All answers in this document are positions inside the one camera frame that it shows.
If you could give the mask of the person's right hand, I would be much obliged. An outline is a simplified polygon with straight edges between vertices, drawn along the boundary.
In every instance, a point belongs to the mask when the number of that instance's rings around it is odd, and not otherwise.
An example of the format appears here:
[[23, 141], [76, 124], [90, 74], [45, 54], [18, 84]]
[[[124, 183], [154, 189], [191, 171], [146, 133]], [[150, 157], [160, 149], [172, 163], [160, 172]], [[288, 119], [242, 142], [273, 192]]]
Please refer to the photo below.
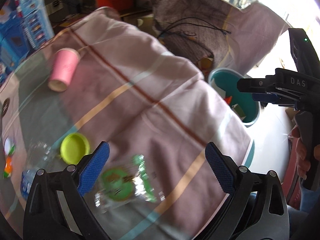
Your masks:
[[297, 173], [303, 180], [306, 180], [306, 173], [310, 170], [311, 163], [307, 158], [307, 149], [306, 146], [302, 143], [300, 138], [300, 132], [298, 126], [295, 126], [291, 131], [291, 136], [297, 139], [296, 144], [296, 164], [297, 164]]

